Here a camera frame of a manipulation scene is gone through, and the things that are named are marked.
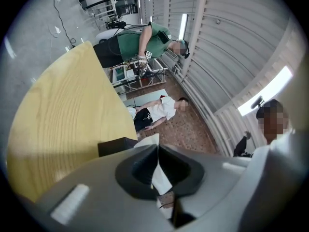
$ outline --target wooden table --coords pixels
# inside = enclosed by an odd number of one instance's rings
[[[97,143],[121,137],[137,139],[132,117],[85,42],[46,69],[21,102],[8,140],[9,182],[36,201],[97,158]]]

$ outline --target person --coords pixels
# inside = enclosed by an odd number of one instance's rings
[[[258,120],[258,126],[266,139],[267,145],[284,134],[289,125],[288,113],[276,99],[271,99],[261,105],[256,112],[256,119]],[[253,153],[245,152],[242,139],[234,150],[234,156],[252,157]]]
[[[136,132],[142,129],[144,131],[152,130],[164,121],[170,120],[176,114],[176,110],[185,110],[188,105],[187,98],[181,97],[178,101],[174,101],[171,97],[164,96],[137,107],[134,118],[135,130]]]
[[[146,51],[152,53],[151,58],[162,56],[168,49],[175,54],[186,55],[188,43],[183,40],[173,41],[168,28],[149,22],[142,33],[124,30],[93,48],[102,67],[108,68],[136,55],[139,64],[146,65]]]

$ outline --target black shorts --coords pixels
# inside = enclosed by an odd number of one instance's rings
[[[123,62],[117,36],[95,45],[93,49],[103,68],[108,68]]]
[[[146,126],[150,126],[153,119],[150,117],[150,113],[147,108],[140,110],[134,118],[134,126],[136,132],[144,129]]]

